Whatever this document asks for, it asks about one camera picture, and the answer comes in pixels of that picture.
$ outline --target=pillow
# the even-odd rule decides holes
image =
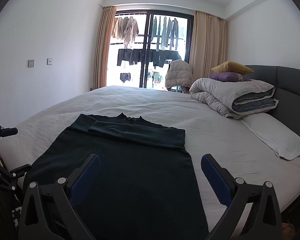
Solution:
[[[300,137],[269,114],[258,113],[242,117],[240,121],[277,157],[293,160],[300,156]]]
[[[210,75],[209,78],[218,80],[221,82],[239,82],[239,81],[251,81],[250,78],[242,76],[239,73],[235,72],[222,72]]]
[[[226,61],[224,63],[222,63],[221,65],[212,68],[212,70],[216,73],[222,73],[222,72],[236,72],[239,74],[249,74],[249,73],[253,73],[253,70],[241,65],[237,62],[234,61]]]

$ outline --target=white pillow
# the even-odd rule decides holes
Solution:
[[[240,121],[277,157],[293,160],[300,156],[300,137],[269,114],[258,113],[242,117]]]

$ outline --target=white puffer jacket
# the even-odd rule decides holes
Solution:
[[[193,82],[191,66],[187,62],[181,59],[170,62],[170,69],[166,74],[165,82],[167,89],[181,86],[182,91],[185,93],[189,91]]]

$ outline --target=hanging shirt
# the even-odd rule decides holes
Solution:
[[[162,37],[161,37],[161,49],[165,49],[165,43],[167,39],[167,17],[165,16],[163,19],[163,29],[162,29]]]
[[[122,36],[121,36],[121,40],[124,40],[126,34],[124,33],[126,27],[127,27],[127,24],[128,24],[128,21],[129,21],[129,18],[128,17],[125,17],[122,21],[122,23],[120,24],[120,28],[121,28],[121,32],[122,32]]]
[[[123,22],[123,18],[122,17],[120,17],[120,18],[118,18],[118,20],[117,20],[117,22],[115,23],[115,25],[114,25],[114,38],[116,38],[116,39],[121,39],[121,37],[122,37],[122,31],[121,31],[121,23]]]
[[[178,25],[178,21],[175,18],[173,20],[173,27],[172,27],[172,31],[171,31],[171,36],[170,36],[170,50],[171,48],[174,46],[174,36],[176,36],[176,47],[175,50],[177,50],[178,48],[178,38],[179,38],[179,25]]]
[[[130,17],[123,34],[125,35],[123,44],[128,45],[129,43],[134,43],[137,35],[139,34],[139,28],[136,19]]]
[[[157,35],[157,51],[159,51],[160,31],[161,31],[161,16],[160,16],[160,18],[159,18],[159,26],[158,26],[158,35]]]
[[[151,34],[151,41],[153,41],[153,38],[157,35],[157,17],[154,17],[153,23],[152,23],[152,34]]]
[[[117,24],[118,20],[119,20],[119,18],[114,18],[114,19],[113,19],[112,32],[111,32],[111,37],[112,37],[112,38],[115,38],[114,28],[115,28],[115,25]]]
[[[168,47],[168,41],[169,41],[169,38],[170,38],[170,34],[172,32],[172,27],[173,27],[173,23],[172,23],[172,21],[169,18],[169,20],[168,20],[168,27],[167,27],[167,33],[165,35],[165,41],[164,41],[164,44],[163,44],[163,46],[165,48]]]

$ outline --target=bed frame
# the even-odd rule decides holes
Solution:
[[[278,106],[268,113],[300,136],[300,69],[281,66],[247,65],[254,73],[247,76],[276,87]],[[281,213],[282,221],[300,228],[300,195]]]

